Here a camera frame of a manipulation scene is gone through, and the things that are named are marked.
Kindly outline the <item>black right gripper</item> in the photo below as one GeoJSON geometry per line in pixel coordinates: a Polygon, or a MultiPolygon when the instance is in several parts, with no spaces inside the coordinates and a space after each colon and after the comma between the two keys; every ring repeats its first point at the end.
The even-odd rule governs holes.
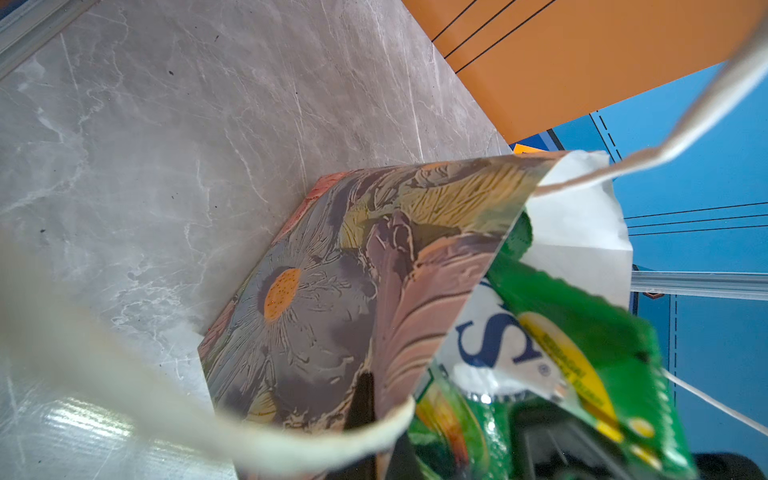
{"type": "MultiPolygon", "coordinates": [[[[672,411],[673,428],[687,449],[682,426],[672,411]]],[[[765,479],[746,456],[693,453],[693,478],[674,478],[598,433],[585,421],[544,401],[514,406],[509,414],[513,479],[765,479]]]]}

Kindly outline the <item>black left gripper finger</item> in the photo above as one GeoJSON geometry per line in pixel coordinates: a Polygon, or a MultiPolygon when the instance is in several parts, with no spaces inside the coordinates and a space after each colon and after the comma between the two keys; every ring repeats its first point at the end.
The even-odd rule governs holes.
{"type": "MultiPolygon", "coordinates": [[[[364,373],[357,381],[343,430],[367,426],[374,420],[373,376],[371,373],[364,373]]],[[[422,479],[423,474],[408,435],[404,433],[390,452],[367,456],[343,468],[341,478],[348,480],[422,479]]]]}

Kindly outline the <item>green pea snack bag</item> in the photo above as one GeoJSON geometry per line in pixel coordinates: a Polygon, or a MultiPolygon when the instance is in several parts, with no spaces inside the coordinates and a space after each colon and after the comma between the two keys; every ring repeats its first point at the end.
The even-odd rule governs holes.
{"type": "Polygon", "coordinates": [[[513,479],[509,414],[533,401],[693,478],[652,325],[525,265],[532,240],[522,216],[427,371],[408,430],[423,479],[513,479]]]}

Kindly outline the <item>white paper bag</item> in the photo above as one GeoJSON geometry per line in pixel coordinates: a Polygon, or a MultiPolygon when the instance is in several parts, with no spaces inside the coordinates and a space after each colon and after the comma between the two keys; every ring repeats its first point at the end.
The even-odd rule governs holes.
{"type": "Polygon", "coordinates": [[[535,220],[559,212],[552,196],[671,162],[766,74],[760,23],[660,145],[615,163],[536,152],[321,178],[200,345],[213,410],[126,351],[9,241],[1,347],[247,478],[342,479],[408,435],[434,357],[520,217],[534,240],[535,220]],[[375,420],[344,431],[364,373],[375,420]]]}

